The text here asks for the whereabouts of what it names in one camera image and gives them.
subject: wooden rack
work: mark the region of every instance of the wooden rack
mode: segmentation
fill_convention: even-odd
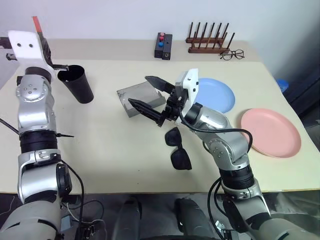
[[[190,31],[189,31],[189,36],[185,39],[185,42],[187,44],[191,44],[191,47],[189,47],[188,52],[190,54],[221,54],[225,51],[230,50],[230,44],[235,36],[235,33],[232,34],[232,37],[227,45],[227,47],[223,47],[223,44],[227,38],[227,29],[229,27],[229,23],[226,25],[224,28],[223,34],[220,37],[220,29],[222,23],[219,24],[219,27],[216,31],[215,37],[212,37],[212,33],[215,27],[215,23],[212,24],[210,32],[208,37],[205,37],[206,29],[208,23],[206,22],[204,25],[204,29],[202,31],[201,37],[198,37],[198,32],[200,28],[200,22],[198,23],[198,26],[196,28],[196,31],[194,31],[193,37],[191,37],[192,33],[192,27],[193,27],[193,22],[191,23]]]

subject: black cylindrical cup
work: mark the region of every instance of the black cylindrical cup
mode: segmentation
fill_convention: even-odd
[[[87,104],[94,99],[82,66],[70,65],[68,71],[59,71],[58,79],[66,85],[79,103]]]

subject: white wall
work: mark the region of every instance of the white wall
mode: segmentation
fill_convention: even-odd
[[[31,16],[48,39],[154,39],[162,31],[183,40],[191,21],[229,22],[236,40],[250,42],[273,76],[289,81],[319,59],[319,0],[6,0],[0,36],[34,31]]]

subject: eyeglasses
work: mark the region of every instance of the eyeglasses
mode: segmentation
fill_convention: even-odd
[[[233,56],[235,56],[237,59],[243,59],[244,56],[244,51],[241,49],[235,50],[235,51],[231,51],[231,50],[227,50],[224,51],[220,54],[220,59],[229,61],[230,59],[232,59]]]
[[[182,138],[180,131],[177,127],[168,131],[165,136],[165,143],[171,147],[177,147],[171,153],[171,163],[177,170],[190,170],[192,169],[190,158],[186,150],[182,147]]]

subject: table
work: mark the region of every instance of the table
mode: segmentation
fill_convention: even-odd
[[[181,72],[191,68],[199,68],[199,77],[217,79],[233,90],[235,105],[226,116],[234,127],[240,126],[242,114],[251,108],[272,109],[296,126],[302,140],[296,156],[272,158],[254,149],[249,152],[253,174],[263,192],[320,189],[320,153],[259,59],[221,61],[215,55],[212,61],[207,59],[209,56],[200,61],[197,55],[196,60],[191,61],[191,54],[183,60],[178,55],[174,57],[173,52],[170,61],[153,59],[152,55],[150,60],[145,60],[148,54],[145,52],[138,60],[133,59],[132,52],[128,53],[129,60],[122,53],[122,56],[94,59],[94,55],[86,55],[91,54],[87,50],[84,56],[78,57],[80,59],[70,54],[68,60],[63,58],[61,48],[58,51],[60,43],[49,44],[53,45],[52,53],[56,53],[56,56],[53,54],[55,64],[76,64],[85,68],[94,94],[92,102],[81,104],[59,80],[52,83],[57,131],[75,136],[59,138],[58,148],[62,158],[81,176],[85,193],[196,193],[209,190],[220,175],[201,140],[186,127],[179,126],[192,170],[175,170],[170,160],[173,148],[166,145],[164,138],[175,124],[165,121],[162,127],[158,127],[142,115],[128,118],[117,95],[119,89],[144,82],[144,76],[154,75],[174,83]],[[17,126],[18,112],[16,77],[21,74],[18,69],[0,90],[0,116],[14,126]],[[0,136],[0,192],[15,193],[19,139],[3,125],[0,125]],[[80,185],[74,176],[72,184],[72,192],[79,193]]]

